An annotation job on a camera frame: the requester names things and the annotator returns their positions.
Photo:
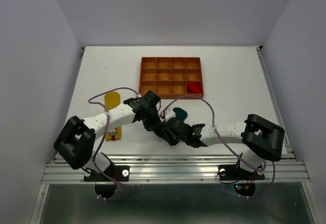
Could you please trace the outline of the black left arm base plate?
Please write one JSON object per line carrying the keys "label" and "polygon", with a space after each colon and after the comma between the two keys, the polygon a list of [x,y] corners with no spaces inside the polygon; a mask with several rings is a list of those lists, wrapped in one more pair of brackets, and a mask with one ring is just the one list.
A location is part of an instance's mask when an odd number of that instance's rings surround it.
{"label": "black left arm base plate", "polygon": [[[94,170],[88,170],[90,172],[84,172],[84,181],[85,182],[108,182],[111,181],[107,177],[105,177],[102,173],[98,173]],[[130,166],[128,165],[115,165],[113,167],[109,167],[104,171],[106,175],[111,177],[114,180],[119,182],[128,182],[129,181],[129,173]]]}

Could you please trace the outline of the dark green sock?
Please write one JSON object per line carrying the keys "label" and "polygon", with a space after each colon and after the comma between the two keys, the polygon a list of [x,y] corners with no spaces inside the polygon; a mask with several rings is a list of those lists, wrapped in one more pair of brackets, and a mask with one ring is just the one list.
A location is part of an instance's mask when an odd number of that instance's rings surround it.
{"label": "dark green sock", "polygon": [[173,112],[175,113],[175,116],[182,121],[188,117],[188,113],[180,107],[173,108]]}

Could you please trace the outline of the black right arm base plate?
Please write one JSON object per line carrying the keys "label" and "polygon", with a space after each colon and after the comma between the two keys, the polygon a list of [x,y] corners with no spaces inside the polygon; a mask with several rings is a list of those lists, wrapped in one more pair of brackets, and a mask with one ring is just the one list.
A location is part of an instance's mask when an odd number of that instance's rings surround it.
{"label": "black right arm base plate", "polygon": [[264,174],[260,175],[257,172],[248,172],[240,169],[235,164],[224,164],[218,166],[218,178],[222,182],[226,181],[244,181],[244,180],[264,180]]}

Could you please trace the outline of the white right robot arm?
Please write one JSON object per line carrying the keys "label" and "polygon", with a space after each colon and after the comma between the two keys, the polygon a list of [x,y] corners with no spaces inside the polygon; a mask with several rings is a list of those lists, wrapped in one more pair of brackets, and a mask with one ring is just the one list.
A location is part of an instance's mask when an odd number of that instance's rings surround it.
{"label": "white right robot arm", "polygon": [[234,172],[240,178],[246,178],[266,161],[282,158],[285,130],[256,114],[248,115],[244,125],[215,126],[189,125],[170,111],[164,114],[163,123],[163,133],[170,145],[179,142],[193,148],[224,145],[238,158]]}

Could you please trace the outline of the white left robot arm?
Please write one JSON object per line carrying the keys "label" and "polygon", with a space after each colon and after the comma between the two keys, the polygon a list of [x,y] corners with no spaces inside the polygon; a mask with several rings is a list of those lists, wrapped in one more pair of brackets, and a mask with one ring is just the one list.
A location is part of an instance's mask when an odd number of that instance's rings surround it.
{"label": "white left robot arm", "polygon": [[101,180],[113,176],[113,162],[94,150],[95,141],[101,138],[100,147],[106,134],[123,125],[141,121],[148,131],[161,125],[157,105],[160,97],[148,90],[144,96],[124,100],[112,109],[104,108],[104,112],[88,118],[73,116],[68,119],[54,142],[54,149],[74,170],[90,169]]}

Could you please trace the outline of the red sock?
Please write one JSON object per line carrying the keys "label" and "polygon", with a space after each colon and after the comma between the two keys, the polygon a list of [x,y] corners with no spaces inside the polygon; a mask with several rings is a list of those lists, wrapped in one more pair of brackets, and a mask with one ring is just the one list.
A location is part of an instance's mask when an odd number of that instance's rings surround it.
{"label": "red sock", "polygon": [[202,94],[202,88],[197,82],[189,81],[187,83],[187,92],[189,94]]}

